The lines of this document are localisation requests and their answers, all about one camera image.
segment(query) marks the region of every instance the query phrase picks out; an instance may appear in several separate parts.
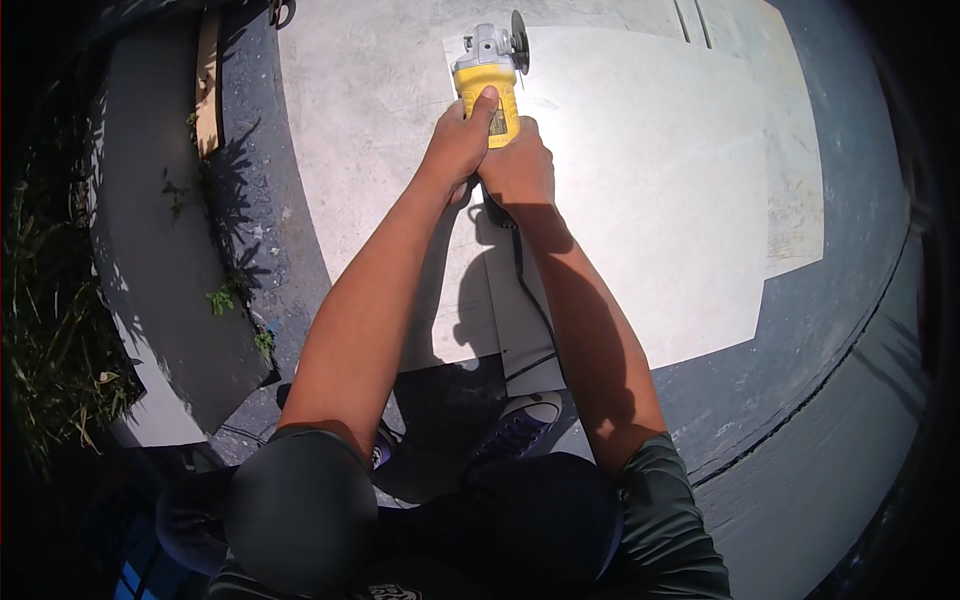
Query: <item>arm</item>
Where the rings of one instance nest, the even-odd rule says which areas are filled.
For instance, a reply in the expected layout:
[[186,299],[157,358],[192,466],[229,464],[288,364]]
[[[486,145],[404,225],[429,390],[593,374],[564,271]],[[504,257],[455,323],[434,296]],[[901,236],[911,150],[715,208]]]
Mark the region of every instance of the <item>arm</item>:
[[619,478],[634,452],[666,431],[647,357],[607,284],[554,206],[553,155],[537,122],[492,150],[478,173],[514,217],[537,260],[564,364],[597,465]]
[[430,237],[483,159],[496,106],[488,86],[469,120],[458,101],[437,122],[410,185],[317,311],[277,427],[316,425],[372,455]]

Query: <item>angle grinder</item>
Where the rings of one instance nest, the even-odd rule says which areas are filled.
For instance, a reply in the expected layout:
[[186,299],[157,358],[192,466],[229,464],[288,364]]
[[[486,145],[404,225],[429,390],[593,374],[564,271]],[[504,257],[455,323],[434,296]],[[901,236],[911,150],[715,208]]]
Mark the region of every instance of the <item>angle grinder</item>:
[[[467,118],[473,114],[473,104],[487,85],[499,92],[499,106],[490,122],[489,147],[501,148],[520,132],[520,117],[516,109],[516,72],[526,75],[530,70],[530,44],[523,17],[514,11],[510,19],[512,33],[497,29],[491,23],[473,28],[471,36],[464,36],[466,54],[451,65],[453,84],[464,99]],[[497,227],[516,228],[516,222],[499,204],[493,201],[486,187],[483,191],[487,217]]]

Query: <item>cutting disc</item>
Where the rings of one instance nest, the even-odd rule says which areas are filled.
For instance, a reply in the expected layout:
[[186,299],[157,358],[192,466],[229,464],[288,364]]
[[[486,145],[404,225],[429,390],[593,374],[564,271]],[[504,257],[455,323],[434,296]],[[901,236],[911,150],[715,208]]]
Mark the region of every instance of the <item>cutting disc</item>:
[[514,68],[526,75],[530,70],[530,42],[527,40],[527,28],[523,24],[523,17],[518,11],[514,11],[510,18],[510,27],[514,32],[510,38],[514,52],[510,58],[514,61]]

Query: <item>hand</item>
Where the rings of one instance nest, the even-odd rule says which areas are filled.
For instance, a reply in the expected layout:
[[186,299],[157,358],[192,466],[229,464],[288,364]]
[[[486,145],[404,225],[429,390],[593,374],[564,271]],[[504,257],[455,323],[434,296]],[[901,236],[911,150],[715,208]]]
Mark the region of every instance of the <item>hand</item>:
[[473,104],[467,119],[464,101],[458,100],[437,121],[430,145],[414,179],[439,185],[448,204],[455,204],[467,191],[473,175],[487,153],[490,122],[497,108],[498,93],[488,85]]
[[477,174],[493,199],[518,221],[528,206],[553,208],[553,153],[543,145],[531,117],[520,117],[520,133],[503,148],[487,152]]

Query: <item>grinder body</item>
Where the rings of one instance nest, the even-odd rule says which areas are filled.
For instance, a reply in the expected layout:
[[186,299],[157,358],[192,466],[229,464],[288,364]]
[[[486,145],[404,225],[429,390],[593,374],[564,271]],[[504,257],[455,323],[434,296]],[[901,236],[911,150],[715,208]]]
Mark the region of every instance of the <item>grinder body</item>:
[[464,99],[467,118],[473,114],[473,103],[487,85],[496,87],[499,106],[490,123],[490,148],[506,146],[520,131],[516,109],[516,65],[512,58],[514,44],[506,30],[490,23],[477,25],[472,36],[464,37],[467,53],[457,59],[451,70],[457,94]]

